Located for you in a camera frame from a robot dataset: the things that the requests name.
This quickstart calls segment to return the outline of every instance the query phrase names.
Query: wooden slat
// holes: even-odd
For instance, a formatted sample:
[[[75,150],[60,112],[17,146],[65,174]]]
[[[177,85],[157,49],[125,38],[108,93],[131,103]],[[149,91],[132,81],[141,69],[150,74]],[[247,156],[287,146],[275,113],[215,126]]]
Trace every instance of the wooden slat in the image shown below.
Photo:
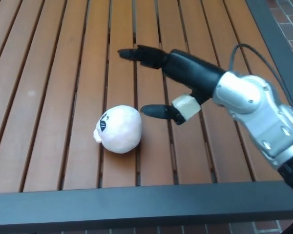
[[[0,54],[18,12],[20,0],[0,2]]]
[[[185,51],[177,1],[158,0],[158,9],[163,49],[167,52],[174,48]],[[170,103],[181,94],[191,92],[184,85],[169,78],[166,81]],[[173,122],[172,131],[179,183],[210,183],[208,156],[199,116],[194,116],[179,126]]]
[[[89,4],[63,189],[98,187],[100,145],[91,136],[103,110],[109,1]]]
[[[0,143],[0,193],[21,189],[63,6],[64,0],[46,0],[43,6]]]
[[[136,42],[159,48],[155,4],[136,0]],[[161,70],[137,65],[138,108],[152,103],[165,104]],[[173,184],[167,121],[142,115],[140,152],[141,185]]]
[[[42,0],[23,1],[0,58],[0,135],[13,101],[41,4]]]
[[[131,0],[112,1],[111,38],[106,109],[117,105],[134,107],[133,62],[117,51],[133,48]],[[114,154],[104,149],[102,187],[135,186],[136,150]]]
[[[227,7],[227,11],[230,14],[232,24],[235,27],[240,43],[246,43],[254,47],[259,53],[264,56],[268,63],[273,66],[275,71],[277,72],[274,62],[270,56],[264,40],[261,37],[261,34],[256,26],[256,23],[254,22],[254,19],[246,2],[244,0],[225,0],[225,5]],[[284,103],[288,104],[284,92],[282,91],[279,83],[276,81],[268,67],[261,61],[261,59],[257,55],[255,55],[249,49],[243,48],[243,51],[245,52],[247,62],[251,67],[251,72],[254,75],[258,75],[263,79],[271,81],[272,84],[278,88],[281,100]],[[242,130],[242,136],[245,139],[249,138],[249,135],[244,128]],[[249,161],[251,163],[251,167],[256,180],[282,179],[280,174],[268,164],[268,162],[259,153],[258,149],[254,145],[249,146],[248,151]]]
[[[86,7],[87,0],[67,2],[24,191],[59,188]]]
[[[221,0],[204,0],[203,6],[219,65],[228,69],[232,49],[237,44],[230,20]],[[248,72],[241,51],[237,52],[234,67],[243,74]],[[212,104],[206,105],[203,115],[218,181],[250,181],[251,175],[232,117],[224,108]]]

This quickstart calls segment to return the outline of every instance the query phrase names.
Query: black cable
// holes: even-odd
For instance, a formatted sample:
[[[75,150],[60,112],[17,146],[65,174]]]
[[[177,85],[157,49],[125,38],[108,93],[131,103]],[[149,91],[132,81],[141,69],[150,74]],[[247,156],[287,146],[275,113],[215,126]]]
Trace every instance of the black cable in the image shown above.
[[[274,77],[276,78],[276,80],[278,81],[278,83],[280,84],[283,92],[288,96],[288,98],[290,98],[290,95],[288,94],[288,90],[286,89],[286,87],[283,84],[282,79],[280,78],[280,76],[278,76],[277,72],[271,67],[271,65],[267,62],[267,60],[257,51],[255,50],[253,47],[251,47],[250,45],[247,44],[239,44],[236,45],[231,53],[230,56],[230,61],[229,61],[229,71],[233,71],[233,63],[234,63],[234,56],[236,54],[236,51],[238,48],[240,47],[246,47],[248,49],[250,49],[251,51],[253,51],[265,64],[266,66],[269,68],[269,70],[273,73]]]

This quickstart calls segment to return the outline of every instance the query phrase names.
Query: black fingertip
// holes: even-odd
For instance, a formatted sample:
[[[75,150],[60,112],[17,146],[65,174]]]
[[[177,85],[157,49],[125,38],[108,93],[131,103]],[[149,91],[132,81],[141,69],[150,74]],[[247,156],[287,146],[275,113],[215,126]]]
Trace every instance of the black fingertip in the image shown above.
[[[121,49],[121,50],[118,50],[117,52],[121,58],[133,60],[133,50],[132,49]]]

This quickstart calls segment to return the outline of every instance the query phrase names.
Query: white plush ball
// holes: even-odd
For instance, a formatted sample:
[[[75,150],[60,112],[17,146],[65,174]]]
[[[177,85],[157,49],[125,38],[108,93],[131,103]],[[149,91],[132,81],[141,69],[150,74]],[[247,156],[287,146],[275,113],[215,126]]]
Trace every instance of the white plush ball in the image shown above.
[[[101,116],[96,124],[93,137],[107,150],[124,154],[139,144],[141,134],[140,113],[131,106],[120,105],[108,109]]]

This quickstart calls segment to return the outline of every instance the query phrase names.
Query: robotic hand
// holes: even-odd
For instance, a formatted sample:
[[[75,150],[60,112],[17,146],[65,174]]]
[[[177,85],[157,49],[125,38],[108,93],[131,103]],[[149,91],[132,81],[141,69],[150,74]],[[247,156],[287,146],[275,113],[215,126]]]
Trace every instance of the robotic hand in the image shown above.
[[[232,60],[240,46],[233,51]],[[259,55],[250,46],[244,46]],[[143,106],[143,114],[172,119],[180,125],[198,113],[201,105],[211,98],[246,127],[254,145],[293,189],[293,108],[280,101],[272,84],[258,76],[240,76],[230,68],[223,70],[176,49],[166,53],[138,45],[137,49],[121,49],[118,53],[124,59],[139,61],[142,66],[161,68],[166,77],[192,90],[191,94],[176,98],[172,105]]]

